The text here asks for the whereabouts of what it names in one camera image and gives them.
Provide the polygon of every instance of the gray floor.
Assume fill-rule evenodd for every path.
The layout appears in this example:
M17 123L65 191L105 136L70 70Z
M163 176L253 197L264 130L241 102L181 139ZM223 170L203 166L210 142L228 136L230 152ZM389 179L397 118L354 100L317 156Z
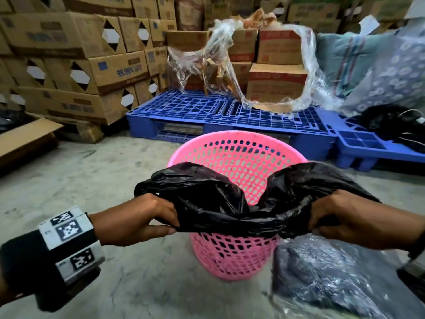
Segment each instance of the gray floor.
M96 145L61 142L56 150L0 178L0 242L34 230L70 206L94 213L132 198L135 184L166 167L177 147L127 136ZM425 178L347 173L383 203L425 214ZM267 299L270 264L249 281L222 282L199 265L188 235L182 233L105 249L100 277L61 311L39 312L29 297L2 307L0 318L274 317Z

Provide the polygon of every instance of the pink laundry basket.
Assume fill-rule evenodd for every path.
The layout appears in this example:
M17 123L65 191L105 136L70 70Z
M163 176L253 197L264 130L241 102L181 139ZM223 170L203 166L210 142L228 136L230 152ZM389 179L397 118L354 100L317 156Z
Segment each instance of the pink laundry basket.
M225 175L243 189L249 204L258 202L269 175L307 162L288 144L246 131L221 131L196 137L173 154L168 166L184 161ZM191 233L190 238L199 262L211 274L230 281L249 279L260 272L279 240L279 236L264 239L209 233Z

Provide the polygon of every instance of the basket rim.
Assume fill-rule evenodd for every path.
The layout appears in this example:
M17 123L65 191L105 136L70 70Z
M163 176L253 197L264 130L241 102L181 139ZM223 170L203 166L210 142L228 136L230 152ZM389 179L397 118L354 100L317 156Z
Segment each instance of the basket rim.
M257 136L259 139L264 139L267 138L267 140L274 142L276 145L281 145L284 146L285 149L291 151L294 155L297 156L297 158L300 159L300 162L298 163L304 163L304 162L308 162L308 160L301 154L299 153L297 150L295 150L293 147L291 147L289 144L275 139L271 136L268 135L264 135L261 133L257 133L257 132L250 132L250 131L243 131L243 130L230 130L230 131L217 131L217 132L211 132L211 133L206 133L200 136L197 136L196 138L193 138L189 141L187 141L186 143L184 143L181 147L179 147L171 156L170 160L168 161L167 164L167 168L173 166L175 163L174 161L176 160L177 156L186 149L187 146L193 144L194 142L197 142L199 140L202 140L203 138L208 138L210 137L212 134L241 134L241 133L245 133L245 134L249 134L249 135L253 135L253 136Z

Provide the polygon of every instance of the blue plastic pallet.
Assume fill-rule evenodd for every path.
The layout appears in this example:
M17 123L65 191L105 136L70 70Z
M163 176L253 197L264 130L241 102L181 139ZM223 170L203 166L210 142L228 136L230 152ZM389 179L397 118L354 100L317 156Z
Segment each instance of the blue plastic pallet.
M293 119L258 109L245 109L229 96L199 91L168 91L127 113L134 137L184 143L197 135L164 130L167 123L202 125L203 134L224 130L255 130L290 134L290 145L307 159L325 160L336 133L322 123L314 108Z
M355 159L360 159L359 171L370 171L380 158L425 162L425 154L400 143L381 140L374 132L368 132L358 125L355 117L348 118L319 108L316 112L329 130L337 132L339 153L335 164L342 169L352 166Z

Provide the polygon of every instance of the wooden pallet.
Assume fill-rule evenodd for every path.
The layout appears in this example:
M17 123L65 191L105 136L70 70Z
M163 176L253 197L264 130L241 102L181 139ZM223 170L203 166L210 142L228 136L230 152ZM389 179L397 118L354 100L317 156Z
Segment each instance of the wooden pallet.
M56 131L56 133L58 136L71 141L95 144L102 141L104 137L101 126L93 122L34 113L27 114L36 119L45 118L63 124L65 127Z

